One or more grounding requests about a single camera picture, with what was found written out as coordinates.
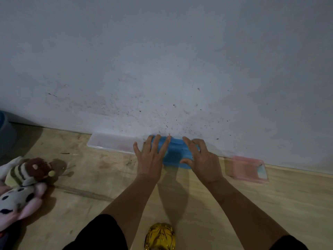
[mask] stuffed toy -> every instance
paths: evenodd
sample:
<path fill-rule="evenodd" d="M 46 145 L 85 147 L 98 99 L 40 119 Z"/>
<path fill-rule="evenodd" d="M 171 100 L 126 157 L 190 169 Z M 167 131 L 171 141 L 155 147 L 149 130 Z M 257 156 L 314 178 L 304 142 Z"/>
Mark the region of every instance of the stuffed toy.
<path fill-rule="evenodd" d="M 33 214 L 42 205 L 47 186 L 39 182 L 31 186 L 11 189 L 0 187 L 0 232 L 17 220 Z"/>
<path fill-rule="evenodd" d="M 11 188 L 29 186 L 54 175 L 51 165 L 42 158 L 23 161 L 22 157 L 17 157 L 0 167 L 0 180 Z"/>

